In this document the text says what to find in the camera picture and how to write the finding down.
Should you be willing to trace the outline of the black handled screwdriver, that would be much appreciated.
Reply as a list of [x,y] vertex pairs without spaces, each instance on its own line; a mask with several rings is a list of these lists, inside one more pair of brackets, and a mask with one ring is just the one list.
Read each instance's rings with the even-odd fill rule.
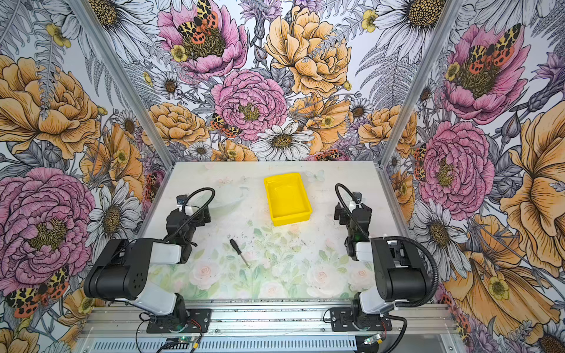
[[241,260],[243,260],[244,264],[246,265],[246,267],[248,269],[250,269],[250,264],[247,262],[247,260],[245,259],[245,257],[243,256],[243,253],[240,249],[240,247],[238,246],[237,242],[234,239],[230,239],[229,243],[231,245],[231,247],[233,248],[233,250],[236,252],[236,254],[241,258]]

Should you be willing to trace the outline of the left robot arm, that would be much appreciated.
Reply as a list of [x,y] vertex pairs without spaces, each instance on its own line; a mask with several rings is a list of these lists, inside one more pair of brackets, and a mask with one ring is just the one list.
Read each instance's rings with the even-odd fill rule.
[[108,241],[85,279],[85,295],[141,309],[160,329],[181,332],[194,327],[204,332],[202,321],[187,310],[182,295],[163,290],[148,276],[151,266],[188,262],[197,246],[194,233],[211,222],[209,204],[215,195],[216,191],[209,187],[189,194],[166,218],[166,235],[162,239]]

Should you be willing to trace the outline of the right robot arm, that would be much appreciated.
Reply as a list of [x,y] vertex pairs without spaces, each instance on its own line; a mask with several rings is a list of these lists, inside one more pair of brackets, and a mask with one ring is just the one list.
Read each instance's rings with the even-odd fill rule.
[[388,235],[371,238],[372,209],[361,201],[359,193],[348,194],[350,202],[336,191],[334,219],[347,228],[347,255],[372,266],[375,284],[357,292],[350,309],[330,309],[330,324],[334,332],[383,332],[391,329],[392,311],[431,301],[439,285],[438,265],[431,252],[413,239]]

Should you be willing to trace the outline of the yellow plastic bin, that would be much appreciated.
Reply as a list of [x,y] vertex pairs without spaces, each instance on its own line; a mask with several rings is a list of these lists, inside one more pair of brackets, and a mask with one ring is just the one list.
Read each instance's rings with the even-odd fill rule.
[[313,210],[300,173],[269,176],[263,182],[269,215],[275,227],[310,219]]

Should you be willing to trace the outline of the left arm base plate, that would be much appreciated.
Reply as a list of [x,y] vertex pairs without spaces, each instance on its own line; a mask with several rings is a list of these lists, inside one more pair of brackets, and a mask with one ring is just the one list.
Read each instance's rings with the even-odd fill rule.
[[169,333],[206,333],[211,322],[212,310],[188,309],[180,319],[172,314],[150,319],[146,331],[148,334]]

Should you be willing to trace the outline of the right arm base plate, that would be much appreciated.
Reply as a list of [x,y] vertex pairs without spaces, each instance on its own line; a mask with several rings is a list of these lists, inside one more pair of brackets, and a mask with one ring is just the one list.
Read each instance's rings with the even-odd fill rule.
[[323,320],[333,332],[385,332],[392,329],[389,319],[378,314],[356,313],[349,307],[331,307]]

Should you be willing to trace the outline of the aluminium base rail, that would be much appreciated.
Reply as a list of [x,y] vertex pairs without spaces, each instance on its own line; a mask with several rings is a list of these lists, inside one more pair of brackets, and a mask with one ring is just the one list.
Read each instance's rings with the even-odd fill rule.
[[347,299],[210,300],[187,304],[193,323],[167,329],[126,304],[97,308],[75,352],[384,352],[402,333],[397,352],[463,352],[445,304],[400,308],[393,319],[354,324]]

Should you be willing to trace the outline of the left aluminium frame post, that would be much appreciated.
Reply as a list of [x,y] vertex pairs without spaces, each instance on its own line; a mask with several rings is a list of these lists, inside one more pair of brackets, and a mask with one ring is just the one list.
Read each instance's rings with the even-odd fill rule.
[[175,161],[168,150],[166,144],[157,131],[139,97],[138,92],[127,75],[119,56],[115,53],[113,44],[107,38],[104,29],[99,25],[89,1],[70,1],[69,4],[73,13],[81,23],[85,33],[91,38],[91,43],[101,54],[102,60],[109,72],[113,75],[120,91],[123,93],[128,107],[135,113],[136,117],[144,128],[144,132],[153,144],[153,147],[160,159],[163,161],[166,171],[172,171]]

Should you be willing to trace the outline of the aluminium frame post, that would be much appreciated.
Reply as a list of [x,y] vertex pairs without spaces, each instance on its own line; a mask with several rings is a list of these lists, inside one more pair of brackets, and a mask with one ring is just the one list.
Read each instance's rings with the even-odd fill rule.
[[444,11],[438,20],[435,33],[432,35],[431,42],[422,56],[422,61],[415,77],[412,80],[408,95],[402,104],[402,108],[398,115],[397,122],[391,131],[391,135],[386,142],[385,149],[379,159],[379,168],[385,169],[386,164],[390,161],[394,151],[396,151],[397,144],[400,142],[403,130],[406,128],[413,108],[418,100],[418,96],[425,86],[427,77],[435,66],[439,53],[443,45],[447,42],[450,36],[451,29],[455,26],[456,19],[459,11],[463,7],[463,1],[453,0],[447,1]]
[[70,1],[69,4],[73,13],[81,23],[85,33],[91,38],[91,43],[101,54],[102,60],[109,72],[113,75],[120,91],[123,93],[128,107],[135,113],[136,117],[144,128],[144,132],[153,144],[153,147],[160,159],[163,161],[166,171],[172,171],[175,161],[168,150],[166,144],[157,131],[139,97],[138,92],[127,75],[119,56],[115,53],[113,44],[107,38],[104,29],[99,25],[89,1]]

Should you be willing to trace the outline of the right aluminium frame post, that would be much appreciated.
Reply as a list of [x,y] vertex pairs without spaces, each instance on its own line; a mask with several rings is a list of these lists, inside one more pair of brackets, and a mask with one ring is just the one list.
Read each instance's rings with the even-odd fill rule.
[[391,135],[386,142],[385,149],[379,159],[379,168],[385,169],[386,164],[390,161],[394,151],[396,151],[397,144],[400,142],[403,130],[406,128],[413,108],[418,100],[418,96],[425,86],[427,77],[435,66],[439,53],[443,45],[447,42],[450,36],[451,29],[455,26],[456,19],[459,11],[463,7],[463,1],[453,0],[447,1],[444,11],[438,20],[435,33],[432,35],[431,42],[422,56],[422,61],[415,77],[412,80],[408,95],[402,104],[402,108],[398,115],[397,122],[391,131]]

